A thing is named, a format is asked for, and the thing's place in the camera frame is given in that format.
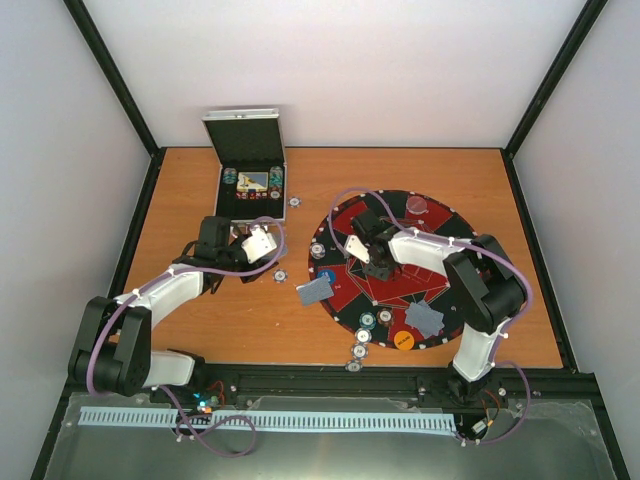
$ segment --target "red and black mat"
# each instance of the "red and black mat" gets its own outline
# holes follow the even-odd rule
[[[446,237],[475,236],[471,226],[457,212],[432,198],[402,190],[385,190],[379,193],[403,225],[415,226],[425,232]],[[426,200],[427,210],[420,214],[408,211],[409,197]],[[353,217],[367,208],[391,224],[384,207],[373,196],[362,194],[350,198],[340,204],[332,216],[333,228],[341,245],[345,244],[348,235],[354,234],[351,228]],[[389,310],[393,321],[376,321],[371,329],[372,343],[396,348],[396,333],[409,332],[415,342],[413,349],[424,349],[446,343],[462,333],[462,318],[453,307],[453,294],[442,275],[413,265],[402,265],[401,271],[386,282],[367,276],[357,258],[345,259],[336,248],[326,217],[318,226],[312,243],[324,246],[324,257],[318,259],[309,254],[310,277],[329,277],[334,296],[321,303],[333,320],[347,330],[355,332],[360,328],[360,317],[363,314],[370,313],[379,317],[381,310]],[[405,310],[410,303],[418,303],[420,300],[425,300],[431,308],[444,314],[444,328],[438,335],[425,338],[417,329],[405,324]]]

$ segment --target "stack of poker chips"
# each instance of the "stack of poker chips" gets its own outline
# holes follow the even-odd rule
[[[269,170],[269,197],[278,200],[282,197],[284,187],[284,172],[280,167],[271,167]]]
[[[238,181],[238,172],[235,168],[225,168],[222,172],[222,183],[233,185]]]

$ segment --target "white cable tray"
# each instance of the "white cable tray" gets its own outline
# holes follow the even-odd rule
[[[232,415],[251,419],[259,432],[346,433],[396,432],[452,435],[455,423],[446,413],[350,413],[350,412],[267,412],[259,410],[218,410],[213,417],[194,419],[194,428],[202,430]],[[78,425],[175,428],[176,409],[82,407]],[[249,430],[246,423],[234,419],[220,430]]]

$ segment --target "black metal frame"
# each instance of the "black metal frame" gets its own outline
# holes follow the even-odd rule
[[[562,369],[525,369],[525,373],[532,390],[536,391],[542,398],[581,399],[591,402],[615,473],[619,479],[627,479],[630,477],[596,379],[593,374],[578,373],[578,366],[513,164],[513,159],[518,149],[606,3],[607,0],[586,1],[573,28],[514,131],[511,140],[504,149],[501,149],[501,153],[563,362]],[[109,296],[114,296],[122,293],[129,275],[166,149],[158,148],[82,0],[65,0],[65,4],[151,157],[149,169],[109,290]],[[428,392],[430,391],[430,386],[439,385],[444,381],[445,376],[448,375],[447,370],[444,368],[370,367],[358,375],[348,373],[339,367],[208,365],[207,368],[210,369],[210,373],[215,377],[225,379],[225,384],[237,387],[233,394],[229,392],[228,401],[235,403],[239,407],[246,405],[247,400],[264,395],[277,394],[389,397],[403,399],[408,403],[414,402],[422,407],[439,407],[451,413],[482,413],[482,409],[479,406],[459,407],[452,405],[443,397],[438,398],[430,394],[420,395],[420,387],[425,387]],[[513,370],[494,369],[491,381],[497,382],[496,385],[504,386],[508,392],[508,397],[522,398],[524,395],[521,380]],[[69,396],[74,391],[83,390],[83,387],[69,382],[65,386],[33,471],[32,480],[44,478]]]

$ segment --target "white wall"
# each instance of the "white wall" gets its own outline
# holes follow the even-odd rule
[[[516,156],[580,368],[640,478],[640,3],[609,2]]]
[[[161,145],[279,105],[287,145],[504,146],[584,0],[87,0]]]
[[[148,156],[61,1],[0,15],[0,476],[29,478]]]

